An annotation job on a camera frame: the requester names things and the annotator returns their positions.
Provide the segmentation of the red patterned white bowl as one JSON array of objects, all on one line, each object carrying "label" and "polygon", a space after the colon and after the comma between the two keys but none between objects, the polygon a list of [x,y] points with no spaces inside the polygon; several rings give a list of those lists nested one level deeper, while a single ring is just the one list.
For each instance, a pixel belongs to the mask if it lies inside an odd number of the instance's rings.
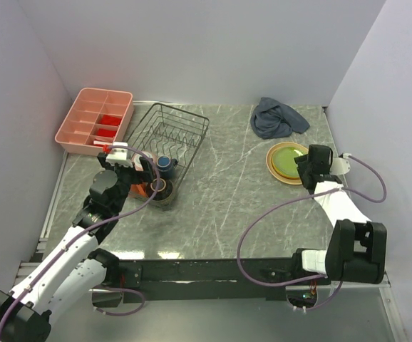
[{"label": "red patterned white bowl", "polygon": [[[155,153],[150,152],[150,151],[143,151],[143,154],[146,155],[147,157],[151,157],[153,159],[153,162],[156,162],[157,155]],[[134,166],[135,170],[143,171],[143,166],[141,164],[141,161],[142,160],[145,161],[144,157],[142,157],[139,154],[134,154],[134,156],[132,157],[131,160],[132,160],[132,163],[133,163],[133,166]]]}]

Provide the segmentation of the pink plastic divided organizer tray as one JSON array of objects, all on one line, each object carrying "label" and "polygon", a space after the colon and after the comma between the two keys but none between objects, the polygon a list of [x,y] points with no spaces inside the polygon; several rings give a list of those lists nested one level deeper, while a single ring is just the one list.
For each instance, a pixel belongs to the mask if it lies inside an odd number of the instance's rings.
[{"label": "pink plastic divided organizer tray", "polygon": [[[68,153],[95,157],[104,146],[94,146],[93,141],[121,142],[133,112],[133,94],[130,92],[83,88],[58,129],[55,141]],[[104,114],[121,117],[120,125],[101,125],[99,121]],[[115,130],[116,135],[114,138],[94,135],[99,128]]]}]

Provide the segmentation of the yellow plate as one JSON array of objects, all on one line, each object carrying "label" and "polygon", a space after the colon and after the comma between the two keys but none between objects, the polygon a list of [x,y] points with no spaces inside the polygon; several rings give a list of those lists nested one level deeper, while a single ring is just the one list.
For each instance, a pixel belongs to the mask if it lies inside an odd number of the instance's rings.
[{"label": "yellow plate", "polygon": [[276,157],[295,159],[296,157],[305,156],[308,153],[308,148],[295,142],[280,142],[272,146],[266,156],[266,165],[273,177],[280,182],[288,185],[301,185],[300,177],[298,179],[287,179],[278,175],[271,166],[271,159]]}]

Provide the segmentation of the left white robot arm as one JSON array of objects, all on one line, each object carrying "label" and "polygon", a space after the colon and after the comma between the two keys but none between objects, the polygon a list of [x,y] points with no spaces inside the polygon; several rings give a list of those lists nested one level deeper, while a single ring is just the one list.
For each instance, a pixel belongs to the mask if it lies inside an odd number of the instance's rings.
[{"label": "left white robot arm", "polygon": [[0,341],[45,341],[63,309],[96,286],[120,291],[120,260],[101,249],[132,185],[162,180],[151,156],[113,145],[98,154],[102,170],[71,226],[51,253],[10,291],[0,290]]}]

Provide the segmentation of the grey-blue crumpled cloth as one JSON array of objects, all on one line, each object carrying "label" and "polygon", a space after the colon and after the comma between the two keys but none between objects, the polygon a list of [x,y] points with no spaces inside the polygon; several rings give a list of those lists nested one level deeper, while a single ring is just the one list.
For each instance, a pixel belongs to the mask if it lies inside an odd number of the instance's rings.
[{"label": "grey-blue crumpled cloth", "polygon": [[278,100],[261,97],[250,118],[253,132],[261,139],[289,137],[292,133],[305,133],[309,122],[292,107]]}]

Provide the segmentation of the black glazed bowl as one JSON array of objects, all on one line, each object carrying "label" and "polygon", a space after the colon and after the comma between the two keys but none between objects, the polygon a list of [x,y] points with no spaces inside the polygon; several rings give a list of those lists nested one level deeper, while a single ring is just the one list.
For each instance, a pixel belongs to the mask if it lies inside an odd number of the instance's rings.
[{"label": "black glazed bowl", "polygon": [[148,183],[145,191],[148,197],[151,197],[153,194],[155,194],[153,201],[157,205],[161,207],[167,207],[169,204],[171,204],[175,196],[174,185],[171,180],[166,180],[163,178],[161,179],[160,183],[161,185],[159,186],[158,190],[156,190],[158,181],[154,179],[151,183]]}]

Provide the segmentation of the orange ceramic mug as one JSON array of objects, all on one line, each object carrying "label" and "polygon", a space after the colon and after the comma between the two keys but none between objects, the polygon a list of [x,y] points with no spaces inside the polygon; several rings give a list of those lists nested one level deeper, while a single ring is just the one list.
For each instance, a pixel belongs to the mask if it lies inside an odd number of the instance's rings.
[{"label": "orange ceramic mug", "polygon": [[145,191],[146,183],[142,184],[132,184],[130,186],[130,191],[128,193],[129,197],[143,197],[146,198],[147,194]]}]

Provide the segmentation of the blue ceramic mug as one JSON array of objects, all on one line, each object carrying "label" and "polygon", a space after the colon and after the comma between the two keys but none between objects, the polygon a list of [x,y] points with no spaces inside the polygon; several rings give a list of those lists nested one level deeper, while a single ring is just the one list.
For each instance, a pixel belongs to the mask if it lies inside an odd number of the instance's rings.
[{"label": "blue ceramic mug", "polygon": [[160,173],[160,176],[166,180],[170,180],[175,177],[175,168],[178,164],[178,160],[170,158],[166,155],[161,155],[157,158],[156,165]]}]

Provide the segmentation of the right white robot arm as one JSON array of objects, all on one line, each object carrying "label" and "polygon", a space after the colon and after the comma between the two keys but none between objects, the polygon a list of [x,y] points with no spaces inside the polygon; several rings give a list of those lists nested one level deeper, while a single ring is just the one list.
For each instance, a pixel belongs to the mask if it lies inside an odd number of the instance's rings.
[{"label": "right white robot arm", "polygon": [[[339,179],[349,171],[349,160],[369,169],[381,183],[383,195],[371,198],[345,187]],[[308,153],[294,159],[303,187],[323,209],[333,232],[325,250],[299,248],[292,255],[291,278],[305,284],[315,274],[332,281],[379,284],[383,280],[386,259],[387,230],[382,223],[372,222],[358,209],[348,192],[373,203],[387,196],[386,184],[370,165],[349,153],[337,158],[325,145],[310,145]]]}]

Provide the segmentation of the red white item in tray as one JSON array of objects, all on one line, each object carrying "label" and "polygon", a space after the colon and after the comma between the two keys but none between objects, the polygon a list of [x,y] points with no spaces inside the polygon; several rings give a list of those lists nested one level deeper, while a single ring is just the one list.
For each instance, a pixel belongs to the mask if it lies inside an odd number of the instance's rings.
[{"label": "red white item in tray", "polygon": [[94,140],[94,141],[93,141],[93,145],[94,145],[94,146],[101,146],[101,147],[103,147],[103,146],[110,146],[110,145],[112,145],[112,144],[113,144],[112,142],[103,141],[103,140]]}]

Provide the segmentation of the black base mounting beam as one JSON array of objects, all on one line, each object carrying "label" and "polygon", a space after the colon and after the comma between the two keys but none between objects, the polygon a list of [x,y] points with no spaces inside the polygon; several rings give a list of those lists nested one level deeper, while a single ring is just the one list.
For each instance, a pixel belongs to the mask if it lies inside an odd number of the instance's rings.
[{"label": "black base mounting beam", "polygon": [[[290,258],[242,259],[242,266],[252,278],[271,284],[315,275]],[[236,259],[120,260],[117,271],[111,274],[105,276],[101,286],[134,289],[149,301],[286,300],[285,287],[252,283],[242,274]]]}]

